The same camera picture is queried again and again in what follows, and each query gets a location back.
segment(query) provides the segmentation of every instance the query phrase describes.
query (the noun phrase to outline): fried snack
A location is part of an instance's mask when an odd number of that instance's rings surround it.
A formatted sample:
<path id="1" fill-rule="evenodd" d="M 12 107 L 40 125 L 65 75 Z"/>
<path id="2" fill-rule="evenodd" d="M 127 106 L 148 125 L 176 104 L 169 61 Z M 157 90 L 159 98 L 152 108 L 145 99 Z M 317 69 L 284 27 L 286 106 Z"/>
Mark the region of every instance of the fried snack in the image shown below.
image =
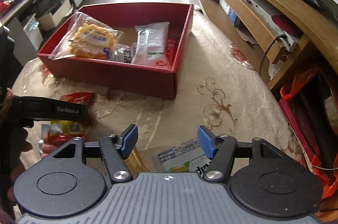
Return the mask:
<path id="1" fill-rule="evenodd" d="M 70 43 L 70 52 L 78 57 L 110 60 L 116 42 L 106 28 L 84 23 Z"/>

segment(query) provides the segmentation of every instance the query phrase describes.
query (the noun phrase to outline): white snack package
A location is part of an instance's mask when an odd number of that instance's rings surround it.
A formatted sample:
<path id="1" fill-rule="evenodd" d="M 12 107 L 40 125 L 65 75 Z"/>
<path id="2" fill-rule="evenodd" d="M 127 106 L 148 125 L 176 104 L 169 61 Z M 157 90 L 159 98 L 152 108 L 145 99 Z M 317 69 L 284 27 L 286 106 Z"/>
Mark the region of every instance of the white snack package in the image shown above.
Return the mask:
<path id="1" fill-rule="evenodd" d="M 137 46 L 132 64 L 171 69 L 166 58 L 169 22 L 136 26 Z"/>

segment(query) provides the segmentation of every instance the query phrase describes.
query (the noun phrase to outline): red snack package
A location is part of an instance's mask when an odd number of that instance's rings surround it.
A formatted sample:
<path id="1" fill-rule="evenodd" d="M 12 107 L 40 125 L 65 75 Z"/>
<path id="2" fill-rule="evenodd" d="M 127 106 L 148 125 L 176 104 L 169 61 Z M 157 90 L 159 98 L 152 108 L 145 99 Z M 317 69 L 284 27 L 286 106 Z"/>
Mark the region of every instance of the red snack package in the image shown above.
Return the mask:
<path id="1" fill-rule="evenodd" d="M 75 92 L 70 95 L 61 96 L 60 100 L 88 106 L 93 95 L 94 93 L 92 92 Z M 75 136 L 86 139 L 85 128 L 85 122 L 52 120 L 48 130 L 48 141 L 51 143 L 65 142 Z"/>
<path id="2" fill-rule="evenodd" d="M 166 57 L 171 67 L 174 63 L 176 51 L 179 46 L 179 41 L 180 41 L 179 38 L 176 36 L 168 36 Z"/>

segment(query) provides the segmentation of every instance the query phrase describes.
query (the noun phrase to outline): brown fuzzy sleeve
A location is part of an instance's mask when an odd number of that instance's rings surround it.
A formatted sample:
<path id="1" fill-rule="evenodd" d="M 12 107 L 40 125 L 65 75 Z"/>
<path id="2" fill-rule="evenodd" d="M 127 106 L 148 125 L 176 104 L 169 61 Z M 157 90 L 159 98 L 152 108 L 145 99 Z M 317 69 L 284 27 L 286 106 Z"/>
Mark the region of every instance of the brown fuzzy sleeve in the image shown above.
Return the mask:
<path id="1" fill-rule="evenodd" d="M 11 91 L 11 89 L 7 89 L 6 97 L 5 97 L 5 100 L 3 102 L 2 108 L 0 110 L 0 124 L 7 117 L 8 110 L 9 110 L 10 106 L 12 105 L 13 96 L 14 96 L 14 94 Z"/>

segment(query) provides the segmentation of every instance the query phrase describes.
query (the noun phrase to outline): black cable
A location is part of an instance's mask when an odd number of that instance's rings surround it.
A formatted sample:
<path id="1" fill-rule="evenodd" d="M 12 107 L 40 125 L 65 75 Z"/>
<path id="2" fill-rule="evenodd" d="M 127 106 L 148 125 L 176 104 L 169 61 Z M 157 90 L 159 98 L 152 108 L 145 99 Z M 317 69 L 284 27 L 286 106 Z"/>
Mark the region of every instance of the black cable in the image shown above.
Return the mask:
<path id="1" fill-rule="evenodd" d="M 273 46 L 273 44 L 276 42 L 277 39 L 279 38 L 283 38 L 283 39 L 286 39 L 287 36 L 285 34 L 281 34 L 279 36 L 277 36 L 271 43 L 270 45 L 268 46 L 268 49 L 266 50 L 266 52 L 264 53 L 264 56 L 262 58 L 262 61 L 261 61 L 261 66 L 259 67 L 259 76 L 261 76 L 261 71 L 262 71 L 262 66 L 263 66 L 263 62 L 264 62 L 264 59 L 266 57 L 266 55 L 268 54 L 269 50 L 271 49 L 271 47 Z"/>

